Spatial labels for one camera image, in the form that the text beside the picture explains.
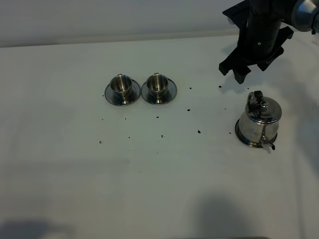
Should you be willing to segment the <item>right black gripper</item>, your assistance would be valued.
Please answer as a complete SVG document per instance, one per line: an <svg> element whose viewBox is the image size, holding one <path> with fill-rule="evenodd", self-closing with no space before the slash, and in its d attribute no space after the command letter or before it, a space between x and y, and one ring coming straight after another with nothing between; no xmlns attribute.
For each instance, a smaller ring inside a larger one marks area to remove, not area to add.
<svg viewBox="0 0 319 239"><path fill-rule="evenodd" d="M280 0L244 0L223 14L239 28L237 47L219 64L219 71L226 76L233 71L235 80L242 84L251 72L252 57L269 57L257 64L265 71L270 64L284 53L282 45L292 38L289 28L280 29L285 18Z"/></svg>

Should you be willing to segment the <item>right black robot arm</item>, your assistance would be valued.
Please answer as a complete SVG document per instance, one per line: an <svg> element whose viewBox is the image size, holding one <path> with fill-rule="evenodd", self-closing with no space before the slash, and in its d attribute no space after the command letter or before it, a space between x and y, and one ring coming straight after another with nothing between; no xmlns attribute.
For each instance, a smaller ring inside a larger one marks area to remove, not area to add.
<svg viewBox="0 0 319 239"><path fill-rule="evenodd" d="M292 38L294 28L312 34L319 31L317 0L244 0L223 14L239 28L239 38L219 71L223 75L233 71L239 84L250 73L249 66L265 71L283 54L282 45Z"/></svg>

